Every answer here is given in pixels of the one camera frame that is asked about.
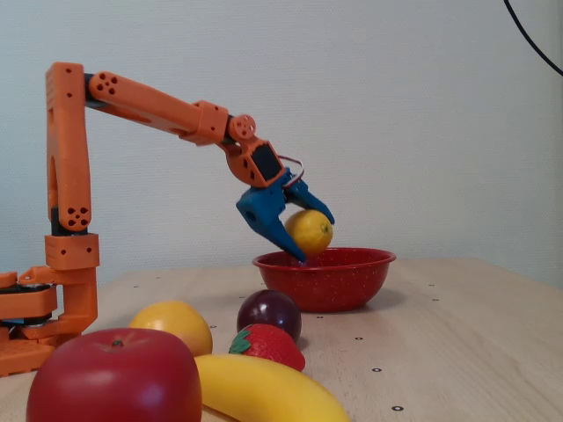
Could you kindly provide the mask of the blue gripper with motor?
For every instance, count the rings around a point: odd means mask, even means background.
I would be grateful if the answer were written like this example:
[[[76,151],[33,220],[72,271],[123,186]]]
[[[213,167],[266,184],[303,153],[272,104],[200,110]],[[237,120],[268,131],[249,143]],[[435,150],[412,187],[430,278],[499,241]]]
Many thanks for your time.
[[[303,176],[294,174],[289,167],[285,174],[266,188],[252,187],[239,199],[236,207],[248,225],[259,235],[299,261],[305,261],[303,251],[285,229],[280,215],[292,203],[302,209],[312,209],[335,223],[328,206],[310,192]]]

